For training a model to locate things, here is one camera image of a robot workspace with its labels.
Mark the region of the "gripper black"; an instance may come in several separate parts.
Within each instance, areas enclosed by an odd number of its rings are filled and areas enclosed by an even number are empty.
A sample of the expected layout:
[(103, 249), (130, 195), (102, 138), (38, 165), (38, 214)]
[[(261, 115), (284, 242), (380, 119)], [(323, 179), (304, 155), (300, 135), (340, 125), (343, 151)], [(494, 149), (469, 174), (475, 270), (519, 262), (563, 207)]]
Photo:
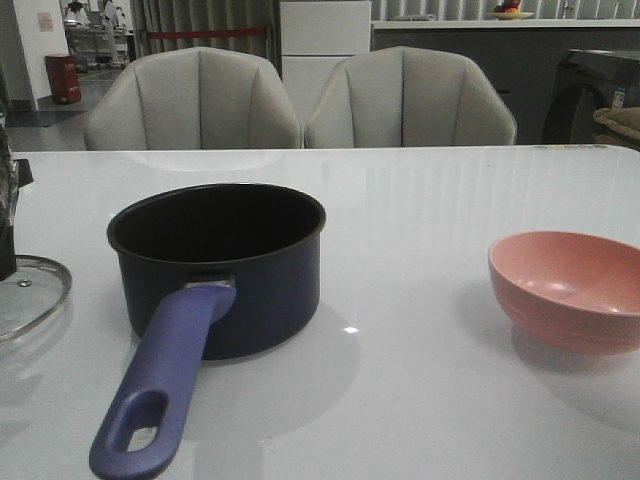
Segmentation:
[(7, 105), (4, 97), (4, 79), (1, 79), (1, 280), (7, 279), (17, 271), (13, 226), (19, 189), (33, 182), (29, 161), (16, 159), (12, 155), (5, 130)]

